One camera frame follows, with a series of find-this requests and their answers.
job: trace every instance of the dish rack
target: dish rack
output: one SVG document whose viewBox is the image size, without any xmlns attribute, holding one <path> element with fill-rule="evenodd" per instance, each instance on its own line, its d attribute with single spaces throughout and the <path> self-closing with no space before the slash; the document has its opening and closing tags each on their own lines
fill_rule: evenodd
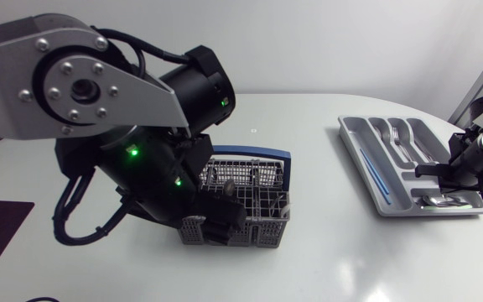
<svg viewBox="0 0 483 302">
<path fill-rule="evenodd" d="M 467 206 L 437 207 L 423 197 L 444 198 L 436 176 L 415 176 L 418 164 L 448 163 L 446 143 L 416 117 L 339 117 L 340 136 L 382 216 L 455 216 L 483 214 L 474 191 L 447 197 Z"/>
<path fill-rule="evenodd" d="M 200 173 L 201 189 L 222 193 L 223 185 L 234 180 L 235 196 L 245 206 L 247 218 L 240 231 L 234 232 L 228 246 L 278 247 L 290 219 L 290 153 L 246 147 L 214 146 L 214 155 L 242 155 L 274 161 L 211 159 Z M 179 229 L 183 244 L 212 244 L 202 237 L 204 216 L 189 216 Z"/>
</svg>

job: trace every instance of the blue strip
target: blue strip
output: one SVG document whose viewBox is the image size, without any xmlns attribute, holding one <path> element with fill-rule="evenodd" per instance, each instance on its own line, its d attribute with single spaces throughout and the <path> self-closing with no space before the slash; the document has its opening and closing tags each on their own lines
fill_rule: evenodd
<svg viewBox="0 0 483 302">
<path fill-rule="evenodd" d="M 272 148 L 219 145 L 214 146 L 214 154 L 255 156 L 265 159 L 282 160 L 284 162 L 283 190 L 290 190 L 290 170 L 292 165 L 290 152 Z"/>
<path fill-rule="evenodd" d="M 365 157 L 366 159 L 366 162 L 368 163 L 368 169 L 371 170 L 371 172 L 373 172 L 373 176 L 375 176 L 375 181 L 383 188 L 383 191 L 385 192 L 385 194 L 389 194 L 389 189 L 387 188 L 387 186 L 385 185 L 385 183 L 383 182 L 383 179 L 382 177 L 379 175 L 379 173 L 377 173 L 377 170 L 376 168 L 374 168 L 374 165 L 372 164 L 372 162 L 370 161 L 370 159 L 368 158 L 368 156 L 366 155 L 365 151 L 361 148 L 359 148 L 359 150 L 361 151 L 362 153 L 362 156 Z"/>
</svg>

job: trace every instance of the fork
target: fork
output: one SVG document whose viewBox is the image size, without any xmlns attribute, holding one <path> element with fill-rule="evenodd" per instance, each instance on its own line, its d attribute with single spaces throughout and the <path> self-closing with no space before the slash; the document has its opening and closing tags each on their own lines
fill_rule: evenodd
<svg viewBox="0 0 483 302">
<path fill-rule="evenodd" d="M 398 135 L 398 128 L 392 127 L 392 137 L 394 138 L 394 143 L 397 147 L 402 151 L 403 156 L 406 157 L 409 161 L 413 161 L 411 155 L 409 155 L 408 151 L 400 144 L 400 136 Z"/>
</svg>

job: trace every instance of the white wall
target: white wall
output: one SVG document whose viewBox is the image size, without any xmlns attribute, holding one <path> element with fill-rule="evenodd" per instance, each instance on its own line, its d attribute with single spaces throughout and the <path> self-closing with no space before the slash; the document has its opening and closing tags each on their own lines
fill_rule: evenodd
<svg viewBox="0 0 483 302">
<path fill-rule="evenodd" d="M 207 45 L 238 93 L 359 94 L 447 118 L 483 69 L 483 0 L 0 0 L 0 23 L 46 12 L 172 52 Z"/>
</svg>

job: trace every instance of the green led light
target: green led light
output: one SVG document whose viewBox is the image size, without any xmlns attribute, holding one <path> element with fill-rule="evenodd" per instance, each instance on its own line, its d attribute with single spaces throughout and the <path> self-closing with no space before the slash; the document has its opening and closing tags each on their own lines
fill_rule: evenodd
<svg viewBox="0 0 483 302">
<path fill-rule="evenodd" d="M 130 147 L 126 148 L 126 152 L 128 152 L 128 154 L 130 154 L 132 156 L 136 156 L 137 154 L 139 154 L 138 146 L 133 144 Z"/>
</svg>

